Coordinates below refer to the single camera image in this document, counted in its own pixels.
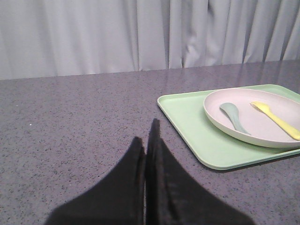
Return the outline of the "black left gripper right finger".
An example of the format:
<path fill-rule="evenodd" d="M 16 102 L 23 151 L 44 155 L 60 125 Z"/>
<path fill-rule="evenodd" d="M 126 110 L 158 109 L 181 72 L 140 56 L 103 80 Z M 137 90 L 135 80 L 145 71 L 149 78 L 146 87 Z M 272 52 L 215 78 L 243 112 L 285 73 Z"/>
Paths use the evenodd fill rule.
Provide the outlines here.
<path fill-rule="evenodd" d="M 148 225 L 252 225 L 253 220 L 224 203 L 187 173 L 151 125 L 146 156 Z"/>

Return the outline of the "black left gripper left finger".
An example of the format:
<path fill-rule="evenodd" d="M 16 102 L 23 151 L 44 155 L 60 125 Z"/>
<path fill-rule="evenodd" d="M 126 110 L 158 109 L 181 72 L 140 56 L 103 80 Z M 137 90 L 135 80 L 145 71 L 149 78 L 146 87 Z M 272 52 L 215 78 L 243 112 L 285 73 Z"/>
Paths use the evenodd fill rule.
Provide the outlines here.
<path fill-rule="evenodd" d="M 143 224 L 145 152 L 135 137 L 119 163 L 94 187 L 57 207 L 47 225 Z"/>

